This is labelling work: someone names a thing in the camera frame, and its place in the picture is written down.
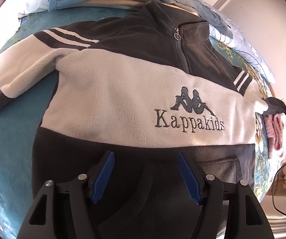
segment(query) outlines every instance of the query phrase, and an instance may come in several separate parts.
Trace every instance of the kappa logo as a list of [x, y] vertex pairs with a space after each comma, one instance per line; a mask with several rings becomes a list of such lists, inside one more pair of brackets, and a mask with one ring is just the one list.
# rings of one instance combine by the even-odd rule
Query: kappa logo
[[194, 110], [196, 114], [202, 114], [204, 110], [208, 110], [212, 116], [215, 116], [215, 114], [206, 106], [206, 103], [202, 102], [198, 91], [195, 89], [193, 90], [193, 98], [191, 99], [188, 95], [188, 89], [183, 86], [181, 95], [176, 96], [176, 103], [171, 107], [171, 110], [178, 111], [181, 105], [189, 113], [192, 113]]
[[[191, 133], [195, 133], [197, 130], [225, 130], [224, 121], [219, 120], [206, 103], [202, 102], [197, 90], [193, 90], [193, 98], [191, 99], [188, 95], [188, 89], [183, 86], [181, 95], [176, 96], [175, 105], [170, 109], [178, 111], [180, 106], [188, 113], [193, 113], [194, 111], [197, 115], [201, 116], [171, 116], [171, 114], [168, 115], [169, 113], [166, 110], [156, 109], [157, 119], [155, 127], [181, 129], [184, 133], [188, 132], [188, 130]], [[203, 115], [204, 110], [207, 110], [211, 114], [210, 118]]]

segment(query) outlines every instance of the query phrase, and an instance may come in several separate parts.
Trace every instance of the pink towel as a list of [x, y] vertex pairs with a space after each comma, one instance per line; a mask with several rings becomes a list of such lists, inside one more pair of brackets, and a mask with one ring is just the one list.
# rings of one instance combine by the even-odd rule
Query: pink towel
[[281, 116], [263, 115], [266, 133], [268, 137], [268, 158], [280, 160], [283, 159], [285, 151], [282, 147], [282, 133], [284, 130]]

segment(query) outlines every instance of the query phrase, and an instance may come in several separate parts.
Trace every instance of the zipper pull ring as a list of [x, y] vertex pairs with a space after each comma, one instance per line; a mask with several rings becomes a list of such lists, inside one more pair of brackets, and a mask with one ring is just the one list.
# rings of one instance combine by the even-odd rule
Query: zipper pull ring
[[178, 28], [175, 28], [176, 33], [174, 33], [174, 38], [176, 40], [181, 40], [181, 35], [179, 34]]

